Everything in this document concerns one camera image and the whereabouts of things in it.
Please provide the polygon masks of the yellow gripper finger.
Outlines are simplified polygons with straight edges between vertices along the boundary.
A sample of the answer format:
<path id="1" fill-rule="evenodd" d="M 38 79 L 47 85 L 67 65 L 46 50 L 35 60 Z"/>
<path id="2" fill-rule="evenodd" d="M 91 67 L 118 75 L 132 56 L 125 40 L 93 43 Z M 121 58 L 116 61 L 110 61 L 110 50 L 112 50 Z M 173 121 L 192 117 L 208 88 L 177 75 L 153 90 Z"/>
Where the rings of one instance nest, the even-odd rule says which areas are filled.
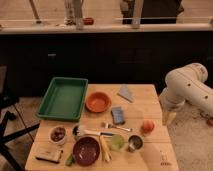
<path id="1" fill-rule="evenodd" d="M 167 120 L 168 120 L 168 111 L 163 111 L 162 113 L 162 123 L 163 125 L 166 125 L 167 124 Z"/>
<path id="2" fill-rule="evenodd" d="M 170 125 L 176 117 L 176 112 L 171 112 L 168 117 L 167 125 Z"/>

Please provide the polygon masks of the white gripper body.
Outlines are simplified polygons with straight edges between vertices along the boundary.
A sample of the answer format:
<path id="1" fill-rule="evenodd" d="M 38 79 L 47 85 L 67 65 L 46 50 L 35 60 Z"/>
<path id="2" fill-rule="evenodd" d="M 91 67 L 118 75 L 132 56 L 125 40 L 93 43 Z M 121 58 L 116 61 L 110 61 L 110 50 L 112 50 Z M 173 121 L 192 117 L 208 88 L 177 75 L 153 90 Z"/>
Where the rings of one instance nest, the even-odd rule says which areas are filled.
<path id="1" fill-rule="evenodd" d="M 184 105 L 184 102 L 172 102 L 164 97 L 160 97 L 159 101 L 160 101 L 162 109 L 165 111 L 170 111 L 170 112 L 177 112 Z"/>

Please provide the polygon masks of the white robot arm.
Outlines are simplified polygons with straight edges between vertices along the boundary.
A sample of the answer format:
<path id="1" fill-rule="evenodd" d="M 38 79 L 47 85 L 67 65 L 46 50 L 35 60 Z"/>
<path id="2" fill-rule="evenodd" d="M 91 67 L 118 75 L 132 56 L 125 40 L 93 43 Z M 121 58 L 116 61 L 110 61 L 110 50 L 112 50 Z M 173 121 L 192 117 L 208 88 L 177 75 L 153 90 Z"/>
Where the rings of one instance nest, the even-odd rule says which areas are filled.
<path id="1" fill-rule="evenodd" d="M 213 88 L 204 84 L 207 78 L 208 71 L 200 63 L 191 63 L 166 74 L 166 87 L 159 95 L 163 125 L 167 126 L 174 120 L 176 112 L 186 101 L 213 118 Z"/>

